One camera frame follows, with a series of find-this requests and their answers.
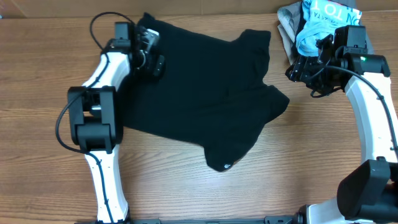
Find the black t-shirt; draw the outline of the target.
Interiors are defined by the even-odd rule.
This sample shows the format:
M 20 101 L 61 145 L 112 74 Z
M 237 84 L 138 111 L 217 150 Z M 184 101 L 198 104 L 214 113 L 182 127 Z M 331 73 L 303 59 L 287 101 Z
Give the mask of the black t-shirt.
M 268 30 L 247 29 L 232 41 L 190 32 L 144 14 L 143 27 L 160 34 L 160 78 L 123 81 L 123 125 L 201 146 L 206 163 L 223 172 L 255 145 L 263 127 L 289 98 L 263 81 L 269 69 Z

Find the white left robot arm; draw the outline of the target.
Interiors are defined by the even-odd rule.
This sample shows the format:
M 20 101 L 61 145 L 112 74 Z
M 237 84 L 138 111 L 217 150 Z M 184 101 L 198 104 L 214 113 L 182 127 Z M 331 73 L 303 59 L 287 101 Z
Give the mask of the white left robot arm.
M 131 22 L 117 22 L 92 76 L 68 90 L 71 138 L 87 161 L 98 204 L 96 223 L 130 223 L 119 171 L 123 124 L 116 93 L 135 73 L 159 77 L 165 58 L 155 48 L 160 34 Z

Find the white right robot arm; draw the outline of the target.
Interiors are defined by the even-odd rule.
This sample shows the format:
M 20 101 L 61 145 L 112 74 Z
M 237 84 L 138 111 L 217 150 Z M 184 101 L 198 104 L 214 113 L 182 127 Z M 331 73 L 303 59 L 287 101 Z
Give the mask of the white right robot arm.
M 313 98 L 338 90 L 351 103 L 361 143 L 361 164 L 339 184 L 336 197 L 304 205 L 291 223 L 397 222 L 397 115 L 391 72 L 370 54 L 364 26 L 344 26 L 316 42 L 317 57 L 298 56 L 286 70 Z

